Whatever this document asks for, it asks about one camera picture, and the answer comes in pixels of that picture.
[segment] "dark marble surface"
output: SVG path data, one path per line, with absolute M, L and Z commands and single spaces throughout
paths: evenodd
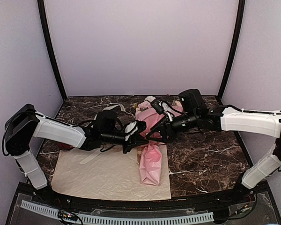
M 134 106 L 146 96 L 71 97 L 62 106 L 57 119 L 79 123 L 93 119 L 107 106 L 122 104 L 126 112 L 115 109 L 123 124 L 134 120 Z M 157 96 L 173 102 L 176 96 Z M 204 97 L 208 106 L 217 104 L 214 97 Z M 233 188 L 238 176 L 249 168 L 232 132 L 180 133 L 167 143 L 172 196 L 211 193 Z M 46 140 L 37 157 L 43 171 L 52 180 L 59 156 L 56 143 Z

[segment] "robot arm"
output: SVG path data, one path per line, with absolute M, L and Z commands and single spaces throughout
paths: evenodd
M 32 137 L 41 137 L 65 143 L 81 150 L 100 148 L 102 143 L 122 145 L 123 153 L 148 143 L 139 133 L 146 129 L 146 123 L 135 121 L 119 130 L 114 111 L 98 113 L 87 127 L 74 126 L 36 112 L 33 105 L 27 104 L 5 125 L 3 150 L 14 157 L 22 172 L 29 178 L 36 190 L 48 185 L 47 178 L 32 155 L 29 143 Z
M 234 188 L 237 192 L 234 194 L 238 197 L 244 196 L 281 167 L 281 111 L 252 111 L 232 105 L 208 109 L 199 90 L 186 90 L 179 94 L 179 99 L 184 113 L 175 118 L 163 117 L 147 134 L 147 139 L 167 142 L 168 138 L 175 137 L 178 132 L 195 127 L 214 131 L 244 131 L 276 138 L 269 152 L 239 178 Z M 152 102 L 151 105 L 159 114 L 166 115 L 161 104 Z M 159 133 L 161 137 L 153 138 L 153 133 Z

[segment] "brown paper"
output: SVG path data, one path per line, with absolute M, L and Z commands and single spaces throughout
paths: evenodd
M 52 189 L 65 195 L 102 200 L 171 199 L 166 146 L 160 146 L 160 151 L 163 157 L 159 186 L 141 184 L 137 149 L 127 154 L 112 150 L 60 151 Z

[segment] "black pole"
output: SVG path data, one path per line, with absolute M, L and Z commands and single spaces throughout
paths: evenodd
M 234 56 L 235 56 L 235 52 L 236 52 L 236 48 L 237 48 L 237 43 L 238 43 L 238 39 L 239 39 L 240 29 L 241 29 L 242 21 L 243 21 L 244 4 L 245 4 L 245 0 L 239 0 L 231 48 L 230 48 L 224 76 L 222 79 L 222 83 L 221 83 L 221 86 L 219 89 L 219 93 L 217 94 L 217 97 L 219 98 L 219 100 L 221 100 L 224 95 L 224 92 L 225 92 L 225 89 L 226 89 L 226 86 L 228 83 L 229 75 L 231 72 L 231 68 L 232 68 L 232 64 L 233 64 L 233 60 L 234 60 Z
M 53 69 L 53 73 L 58 85 L 58 89 L 60 91 L 60 94 L 62 96 L 63 100 L 66 100 L 67 94 L 65 91 L 65 87 L 62 83 L 61 76 L 58 70 L 57 62 L 55 59 L 55 54 L 52 46 L 52 41 L 49 33 L 49 27 L 48 27 L 48 22 L 47 22 L 47 17 L 46 17 L 46 11 L 45 11 L 45 5 L 44 5 L 44 0 L 37 0 L 38 4 L 38 10 L 39 10 L 39 16 L 41 18 L 41 23 L 42 23 L 42 28 L 43 28 L 43 33 L 44 33 L 44 38 L 47 46 L 47 51 L 49 54 L 51 66 Z

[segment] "pink object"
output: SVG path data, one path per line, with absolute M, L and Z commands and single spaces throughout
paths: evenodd
M 182 112 L 183 108 L 180 106 L 174 106 L 174 109 Z M 177 112 L 171 112 L 175 116 L 180 114 Z M 136 119 L 145 121 L 147 129 L 140 135 L 143 137 L 150 132 L 151 128 L 162 118 L 164 115 L 159 115 L 154 108 L 148 108 L 145 111 L 136 114 Z M 153 137 L 160 137 L 159 133 L 152 135 Z M 147 147 L 144 148 L 140 158 L 140 178 L 142 184 L 159 185 L 160 174 L 162 166 L 162 154 L 159 151 L 159 147 L 156 142 L 150 142 Z
M 140 158 L 140 179 L 142 184 L 159 185 L 162 155 L 156 144 L 149 143 Z

